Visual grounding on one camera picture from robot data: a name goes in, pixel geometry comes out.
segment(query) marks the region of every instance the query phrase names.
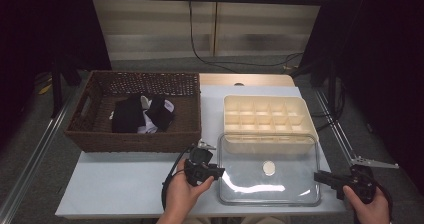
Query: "black curtain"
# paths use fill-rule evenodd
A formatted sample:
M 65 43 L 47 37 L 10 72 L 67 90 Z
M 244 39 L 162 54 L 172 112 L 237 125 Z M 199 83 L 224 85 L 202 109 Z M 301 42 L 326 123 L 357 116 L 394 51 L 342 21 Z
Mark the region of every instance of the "black curtain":
M 54 60 L 64 71 L 111 65 L 92 0 L 0 0 L 0 20 L 3 146 L 19 124 L 34 77 L 51 71 Z
M 389 153 L 424 194 L 424 0 L 346 1 L 320 9 L 300 67 L 321 85 L 334 64 Z

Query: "wall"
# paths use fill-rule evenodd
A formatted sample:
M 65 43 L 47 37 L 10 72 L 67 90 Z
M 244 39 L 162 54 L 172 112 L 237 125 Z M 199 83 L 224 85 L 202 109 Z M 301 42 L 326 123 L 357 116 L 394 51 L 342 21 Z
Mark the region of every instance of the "wall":
M 187 2 L 94 0 L 111 60 L 194 56 Z M 192 3 L 200 56 L 302 52 L 319 7 Z

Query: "floor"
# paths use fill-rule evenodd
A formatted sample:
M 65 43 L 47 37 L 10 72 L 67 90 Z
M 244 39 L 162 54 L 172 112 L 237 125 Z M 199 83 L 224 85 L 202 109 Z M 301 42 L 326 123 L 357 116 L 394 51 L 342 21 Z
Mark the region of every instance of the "floor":
M 149 71 L 186 71 L 196 70 L 199 72 L 230 72 L 239 73 L 287 73 L 291 68 L 299 63 L 301 56 L 293 59 L 288 64 L 288 69 L 284 65 L 269 65 L 270 63 L 282 63 L 287 56 L 239 56 L 209 58 L 208 60 L 231 61 L 233 63 L 223 69 L 218 65 L 206 65 L 193 57 L 173 58 L 173 59 L 150 59 L 150 60 L 123 60 L 113 61 L 115 70 L 142 70 Z M 243 66 L 234 62 L 262 63 L 268 66 Z M 80 73 L 83 78 L 87 73 Z M 300 88 L 303 98 L 308 104 L 310 113 L 322 113 L 322 109 L 317 102 L 314 88 L 309 85 L 309 77 L 299 76 L 295 80 L 296 86 Z M 61 197 L 66 190 L 66 185 L 72 175 L 73 168 L 77 162 L 80 150 L 75 145 L 64 145 L 63 140 L 58 137 L 43 136 L 46 127 L 50 122 L 52 111 L 52 91 L 39 95 L 38 91 L 44 87 L 44 83 L 35 85 L 34 93 L 28 102 L 22 115 L 20 128 L 14 133 L 9 141 L 9 148 L 0 155 L 0 202 L 2 209 L 0 218 L 2 223 L 140 223 L 140 219 L 124 220 L 68 220 L 54 215 Z M 70 99 L 69 108 L 72 109 L 78 99 L 81 88 L 68 87 L 63 85 L 64 97 Z M 57 127 L 56 132 L 62 132 L 69 122 L 69 115 L 64 115 L 62 125 Z M 325 118 L 313 118 L 315 126 L 320 127 L 326 123 Z M 361 115 L 361 111 L 355 106 L 353 100 L 346 96 L 346 106 L 340 118 L 340 124 L 345 131 L 352 148 L 358 156 L 386 163 L 395 163 L 385 150 L 380 138 L 369 132 L 366 117 Z M 333 172 L 348 174 L 348 163 L 341 151 L 339 142 L 334 137 L 331 127 L 324 128 L 319 132 L 320 142 L 327 157 L 330 168 Z M 47 140 L 46 148 L 40 150 L 40 140 Z M 39 150 L 40 162 L 36 166 L 28 165 L 28 160 L 33 156 L 34 150 Z M 24 183 L 21 175 L 23 171 L 28 171 L 32 167 L 32 174 L 27 176 L 27 185 L 18 185 L 21 192 L 11 195 L 16 184 Z M 394 200 L 394 223 L 423 223 L 424 220 L 424 199 L 416 190 L 405 172 L 400 169 L 373 168 L 374 176 L 384 186 L 389 189 Z M 291 216 L 292 224 L 297 223 L 352 223 L 352 211 L 323 216 Z

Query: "gray carpet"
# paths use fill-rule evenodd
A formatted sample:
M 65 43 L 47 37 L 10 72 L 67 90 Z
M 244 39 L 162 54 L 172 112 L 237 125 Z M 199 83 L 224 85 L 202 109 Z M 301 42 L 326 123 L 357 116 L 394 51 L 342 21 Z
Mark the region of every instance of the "gray carpet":
M 223 57 L 219 61 L 225 62 L 249 62 L 258 64 L 278 64 L 286 59 L 285 56 L 267 57 Z M 292 67 L 299 63 L 300 57 L 290 61 Z M 237 73 L 273 73 L 284 72 L 283 65 L 274 66 L 246 66 L 234 63 L 221 63 Z M 213 65 L 206 65 L 196 58 L 160 59 L 145 61 L 115 61 L 112 63 L 115 70 L 140 70 L 146 72 L 232 72 Z M 87 73 L 81 73 L 84 81 Z M 314 90 L 309 85 L 309 77 L 299 76 L 295 79 L 300 88 L 303 98 L 308 104 L 311 113 L 322 112 Z M 76 96 L 70 95 L 72 89 L 64 85 L 65 95 L 71 96 L 71 108 L 65 116 L 58 135 L 52 140 L 49 149 L 29 187 L 25 198 L 22 200 L 12 223 L 140 223 L 138 219 L 128 220 L 68 220 L 54 215 L 59 202 L 66 190 L 67 183 L 72 175 L 78 160 L 80 150 L 62 132 L 69 122 Z M 385 150 L 384 144 L 378 136 L 370 133 L 366 127 L 366 118 L 361 115 L 355 103 L 347 95 L 346 106 L 340 123 L 358 155 L 378 161 L 394 163 L 395 161 Z M 22 118 L 21 127 L 14 133 L 9 142 L 9 148 L 0 156 L 0 201 L 3 203 L 8 193 L 12 190 L 19 174 L 24 169 L 27 160 L 36 148 L 44 129 L 50 121 L 52 111 L 51 90 L 44 95 L 35 92 L 27 105 L 25 115 Z M 326 123 L 325 118 L 313 118 L 316 126 Z M 330 127 L 319 132 L 320 142 L 330 168 L 333 172 L 348 174 L 348 163 L 343 156 L 338 142 Z M 423 223 L 424 201 L 413 183 L 402 169 L 379 169 L 373 168 L 374 175 L 392 194 L 394 200 L 395 223 Z M 323 216 L 292 216 L 291 223 L 352 223 L 352 211 L 342 214 Z

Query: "white table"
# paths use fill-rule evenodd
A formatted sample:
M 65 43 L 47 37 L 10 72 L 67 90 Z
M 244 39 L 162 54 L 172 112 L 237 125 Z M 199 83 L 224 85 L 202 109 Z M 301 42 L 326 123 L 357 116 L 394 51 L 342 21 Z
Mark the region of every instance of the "white table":
M 201 86 L 202 138 L 216 146 L 223 132 L 223 97 L 229 94 L 300 96 L 297 87 Z M 329 171 L 319 146 L 320 169 Z M 81 153 L 57 216 L 82 218 L 158 217 L 162 182 L 178 154 Z M 216 153 L 211 160 L 216 163 Z M 204 193 L 190 216 L 308 215 L 344 212 L 335 191 L 321 185 L 321 202 L 315 207 L 227 206 L 218 200 L 217 183 Z

